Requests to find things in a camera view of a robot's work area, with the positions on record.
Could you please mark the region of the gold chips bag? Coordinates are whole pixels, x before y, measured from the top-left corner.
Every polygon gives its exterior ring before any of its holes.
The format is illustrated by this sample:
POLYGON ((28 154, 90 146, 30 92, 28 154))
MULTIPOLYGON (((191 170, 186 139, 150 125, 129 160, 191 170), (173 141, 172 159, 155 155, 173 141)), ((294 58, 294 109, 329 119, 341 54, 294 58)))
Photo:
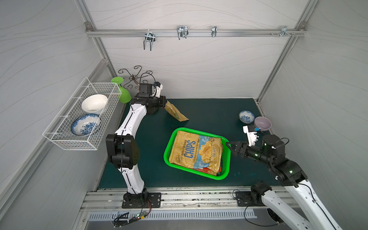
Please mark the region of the gold chips bag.
POLYGON ((174 117, 176 120, 178 120, 179 122, 184 122, 184 121, 188 121, 189 119, 187 117, 185 117, 172 103, 170 103, 169 101, 167 101, 167 103, 165 104, 165 110, 172 116, 174 117))

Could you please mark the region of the red white chips bag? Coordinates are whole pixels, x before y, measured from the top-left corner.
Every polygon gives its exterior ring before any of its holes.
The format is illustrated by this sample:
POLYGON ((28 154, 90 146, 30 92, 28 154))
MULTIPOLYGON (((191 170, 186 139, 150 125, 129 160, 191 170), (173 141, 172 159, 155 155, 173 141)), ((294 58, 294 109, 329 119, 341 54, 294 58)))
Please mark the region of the red white chips bag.
POLYGON ((196 169, 196 170, 199 171, 199 172, 203 172, 203 173, 206 173, 206 174, 213 175, 213 176, 219 176, 222 172, 222 161, 220 162, 219 169, 217 171, 213 171, 213 170, 209 169, 208 167, 199 168, 199 169, 196 169))

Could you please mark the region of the yellow blue chips bag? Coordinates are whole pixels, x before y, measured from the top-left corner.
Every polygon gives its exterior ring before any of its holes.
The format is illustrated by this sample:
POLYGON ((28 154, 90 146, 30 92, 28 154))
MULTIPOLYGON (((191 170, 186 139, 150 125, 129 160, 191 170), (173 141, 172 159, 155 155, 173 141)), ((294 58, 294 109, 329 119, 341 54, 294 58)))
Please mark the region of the yellow blue chips bag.
POLYGON ((170 152, 169 163, 195 171, 205 167, 217 171, 222 161, 222 153, 221 138, 178 131, 170 152))

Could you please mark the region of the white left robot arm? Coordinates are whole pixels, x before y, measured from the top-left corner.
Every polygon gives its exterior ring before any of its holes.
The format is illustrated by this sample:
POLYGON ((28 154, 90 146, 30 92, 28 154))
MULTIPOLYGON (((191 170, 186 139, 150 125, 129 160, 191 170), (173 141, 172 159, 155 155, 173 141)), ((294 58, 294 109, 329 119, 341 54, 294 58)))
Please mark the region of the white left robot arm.
POLYGON ((127 185, 126 200, 139 199, 145 202, 148 199, 138 168, 140 151, 135 137, 143 118, 164 108, 166 103, 165 96, 133 98, 128 103, 129 111, 122 125, 114 134, 106 136, 109 160, 120 171, 127 185))

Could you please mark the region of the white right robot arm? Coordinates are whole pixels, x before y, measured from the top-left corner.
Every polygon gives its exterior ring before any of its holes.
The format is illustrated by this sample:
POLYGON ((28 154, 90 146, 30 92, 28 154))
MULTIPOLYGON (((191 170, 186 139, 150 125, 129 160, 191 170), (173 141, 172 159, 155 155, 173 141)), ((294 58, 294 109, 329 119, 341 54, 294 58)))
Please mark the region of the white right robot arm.
POLYGON ((251 142, 227 142, 226 146, 235 156, 265 164, 298 203, 305 216, 301 216, 286 204, 271 186, 264 182, 253 185, 249 192, 237 191, 234 198, 239 207, 266 207, 275 224, 285 223, 292 230, 341 229, 317 196, 306 173, 296 162, 286 157, 285 143, 281 138, 265 135, 261 147, 252 145, 251 142))

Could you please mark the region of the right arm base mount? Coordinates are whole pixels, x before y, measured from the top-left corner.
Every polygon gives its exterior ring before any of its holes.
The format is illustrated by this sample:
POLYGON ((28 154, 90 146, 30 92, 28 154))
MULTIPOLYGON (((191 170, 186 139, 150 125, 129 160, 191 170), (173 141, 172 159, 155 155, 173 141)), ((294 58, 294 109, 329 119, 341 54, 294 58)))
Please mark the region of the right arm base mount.
POLYGON ((233 193, 234 199, 237 201, 239 207, 261 207, 262 203, 261 195, 253 191, 238 191, 233 193))

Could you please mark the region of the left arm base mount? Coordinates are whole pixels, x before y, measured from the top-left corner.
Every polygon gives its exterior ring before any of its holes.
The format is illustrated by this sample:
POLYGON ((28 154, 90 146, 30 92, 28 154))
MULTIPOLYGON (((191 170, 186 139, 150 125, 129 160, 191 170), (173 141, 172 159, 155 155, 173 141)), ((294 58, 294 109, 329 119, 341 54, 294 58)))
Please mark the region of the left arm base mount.
POLYGON ((161 207, 162 194, 144 192, 142 194, 125 193, 121 207, 123 209, 157 209, 161 207))

